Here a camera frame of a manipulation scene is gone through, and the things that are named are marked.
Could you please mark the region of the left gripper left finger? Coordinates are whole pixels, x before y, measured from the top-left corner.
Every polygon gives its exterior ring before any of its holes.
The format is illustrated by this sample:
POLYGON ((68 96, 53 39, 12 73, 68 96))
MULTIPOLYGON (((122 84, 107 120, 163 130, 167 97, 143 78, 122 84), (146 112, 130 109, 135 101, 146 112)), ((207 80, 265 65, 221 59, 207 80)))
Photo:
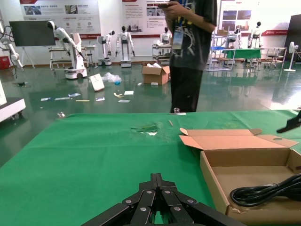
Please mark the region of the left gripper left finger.
POLYGON ((152 206, 156 197, 157 174, 150 181, 139 184, 138 192, 90 219, 85 226, 125 226, 151 221, 152 206))

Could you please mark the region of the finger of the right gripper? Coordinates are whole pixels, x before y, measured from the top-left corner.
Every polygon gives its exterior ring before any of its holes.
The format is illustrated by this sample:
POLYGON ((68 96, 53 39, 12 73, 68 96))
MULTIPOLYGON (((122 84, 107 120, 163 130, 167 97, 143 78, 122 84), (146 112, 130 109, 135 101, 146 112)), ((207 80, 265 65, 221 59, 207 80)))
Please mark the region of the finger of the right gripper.
POLYGON ((285 133, 301 126, 301 111, 286 122, 286 126, 277 130, 277 133, 285 133))

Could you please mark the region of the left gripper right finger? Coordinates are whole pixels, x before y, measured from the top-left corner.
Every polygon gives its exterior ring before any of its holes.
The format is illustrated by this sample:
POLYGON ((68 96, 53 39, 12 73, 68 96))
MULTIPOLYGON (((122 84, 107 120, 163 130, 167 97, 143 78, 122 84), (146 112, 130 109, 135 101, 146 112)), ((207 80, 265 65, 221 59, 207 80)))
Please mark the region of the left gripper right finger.
POLYGON ((242 226, 243 223, 178 191, 157 174, 157 210, 168 226, 242 226))

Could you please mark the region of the person's left hand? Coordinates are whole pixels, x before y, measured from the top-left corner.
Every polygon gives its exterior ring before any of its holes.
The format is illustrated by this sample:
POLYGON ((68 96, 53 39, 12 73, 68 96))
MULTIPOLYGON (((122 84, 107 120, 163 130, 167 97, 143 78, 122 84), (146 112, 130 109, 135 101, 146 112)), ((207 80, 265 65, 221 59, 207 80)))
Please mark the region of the person's left hand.
POLYGON ((177 1, 170 1, 168 7, 165 9, 165 15, 170 18, 176 18, 179 16, 184 17, 187 13, 187 9, 177 1))

